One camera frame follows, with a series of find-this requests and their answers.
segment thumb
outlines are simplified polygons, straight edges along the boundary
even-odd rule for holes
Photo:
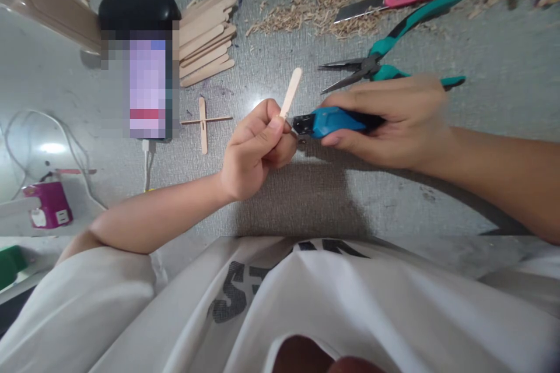
[[[357,131],[337,130],[323,138],[321,144],[352,153],[370,163],[375,160],[376,140]]]
[[[240,144],[239,148],[243,151],[243,155],[250,159],[260,159],[269,153],[282,137],[284,122],[284,118],[274,117],[264,130]]]

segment forearm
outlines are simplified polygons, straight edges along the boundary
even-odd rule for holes
[[[420,172],[496,205],[560,244],[560,145],[452,128],[449,151]]]
[[[230,202],[214,174],[129,198],[102,213],[89,232],[103,245],[149,254]]]

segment fingernail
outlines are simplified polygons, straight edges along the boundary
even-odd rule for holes
[[[326,137],[323,139],[323,146],[336,146],[340,142],[340,137]]]
[[[268,126],[273,130],[277,130],[281,127],[284,127],[284,119],[280,116],[274,117],[272,120],[270,120]]]

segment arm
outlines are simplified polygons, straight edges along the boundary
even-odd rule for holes
[[[336,131],[322,144],[451,182],[560,244],[560,145],[451,128],[443,117],[446,100],[429,75],[356,85],[321,106],[376,114],[387,122],[369,135]]]
[[[271,168],[288,164],[296,151],[291,127],[265,100],[236,128],[217,174],[129,198],[102,213],[72,240],[58,263],[100,246],[150,254],[199,221],[261,188]]]
[[[560,145],[452,128],[441,159],[417,170],[486,199],[560,244]]]

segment teal pliers handle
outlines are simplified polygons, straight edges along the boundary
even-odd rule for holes
[[[404,20],[396,25],[396,27],[391,31],[386,38],[380,39],[375,42],[372,49],[369,51],[369,55],[376,54],[379,58],[385,56],[391,48],[395,46],[397,41],[414,27],[417,23],[429,19],[431,17],[437,16],[443,13],[454,5],[459,3],[461,0],[434,0],[425,6],[413,11],[410,15],[404,18]]]
[[[392,80],[403,77],[410,77],[410,74],[400,71],[398,68],[391,65],[382,65],[379,71],[371,76],[370,80],[372,82],[379,82],[381,80]],[[441,79],[442,86],[446,89],[451,89],[462,85],[467,78],[465,76],[457,76],[453,78]]]

